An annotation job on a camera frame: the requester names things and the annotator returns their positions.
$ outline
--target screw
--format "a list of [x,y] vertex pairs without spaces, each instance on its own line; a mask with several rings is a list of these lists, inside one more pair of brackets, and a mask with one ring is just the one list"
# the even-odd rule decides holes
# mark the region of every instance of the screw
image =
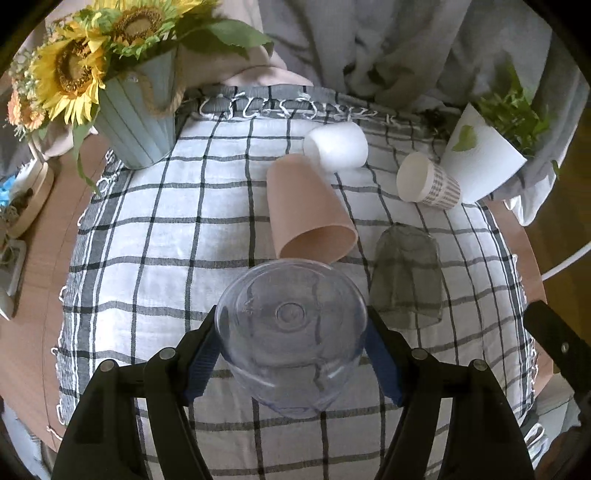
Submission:
[[484,360],[480,360],[479,358],[477,358],[476,360],[474,360],[474,368],[483,372],[488,368],[488,364]]
[[174,357],[177,354],[177,351],[172,348],[171,346],[163,348],[162,350],[160,350],[160,353],[158,354],[158,356],[162,359],[162,360],[170,360],[172,357]]
[[415,360],[425,360],[429,356],[427,351],[422,348],[413,348],[410,354]]
[[105,360],[101,363],[99,368],[101,372],[108,372],[109,370],[113,370],[114,366],[115,362],[113,360]]

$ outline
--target white pot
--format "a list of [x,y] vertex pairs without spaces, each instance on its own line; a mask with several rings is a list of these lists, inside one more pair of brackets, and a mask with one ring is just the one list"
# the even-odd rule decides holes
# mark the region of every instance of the white pot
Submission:
[[[454,152],[460,130],[464,125],[474,127],[476,147],[465,152]],[[521,155],[482,115],[468,104],[447,144],[441,166],[457,180],[462,190],[462,203],[474,203],[509,180],[525,164]]]

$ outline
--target orange flower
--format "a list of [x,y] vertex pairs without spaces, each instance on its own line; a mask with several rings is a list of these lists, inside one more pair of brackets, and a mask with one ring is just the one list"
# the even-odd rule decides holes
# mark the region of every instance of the orange flower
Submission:
[[16,90],[12,90],[10,101],[8,102],[8,121],[11,125],[21,123],[21,99]]
[[27,105],[22,111],[22,124],[29,131],[37,130],[45,120],[45,114]]

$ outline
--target transparent cup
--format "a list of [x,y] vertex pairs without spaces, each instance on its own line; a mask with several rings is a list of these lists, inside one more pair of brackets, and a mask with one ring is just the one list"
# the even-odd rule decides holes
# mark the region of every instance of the transparent cup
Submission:
[[249,270],[216,309],[222,355],[237,382],[296,419],[318,415],[343,390],[359,364],[367,321],[355,284],[309,260]]

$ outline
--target striped paper cup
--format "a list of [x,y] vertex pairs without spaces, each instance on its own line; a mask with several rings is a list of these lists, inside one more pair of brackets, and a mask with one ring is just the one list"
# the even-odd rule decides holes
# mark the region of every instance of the striped paper cup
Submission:
[[439,165],[420,152],[407,156],[396,178],[398,195],[405,202],[424,203],[449,210],[460,203],[460,186]]

